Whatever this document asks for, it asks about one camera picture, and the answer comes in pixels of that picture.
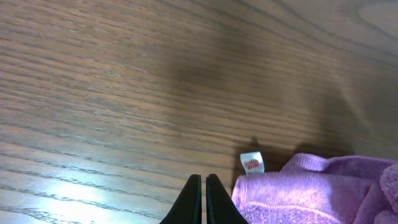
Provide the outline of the purple microfiber cloth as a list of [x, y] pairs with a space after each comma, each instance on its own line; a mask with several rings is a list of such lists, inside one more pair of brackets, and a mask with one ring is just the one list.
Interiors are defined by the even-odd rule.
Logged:
[[278, 172], [240, 176], [232, 201], [248, 223], [395, 223], [385, 170], [397, 161], [299, 153]]

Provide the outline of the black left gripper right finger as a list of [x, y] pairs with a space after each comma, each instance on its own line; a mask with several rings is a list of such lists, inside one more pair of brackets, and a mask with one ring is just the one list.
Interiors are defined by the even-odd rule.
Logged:
[[248, 224], [216, 174], [206, 178], [207, 224]]

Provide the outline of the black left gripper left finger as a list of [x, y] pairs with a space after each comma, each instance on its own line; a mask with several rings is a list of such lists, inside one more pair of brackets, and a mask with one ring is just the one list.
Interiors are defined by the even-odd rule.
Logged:
[[201, 175], [192, 174], [160, 224], [201, 224]]

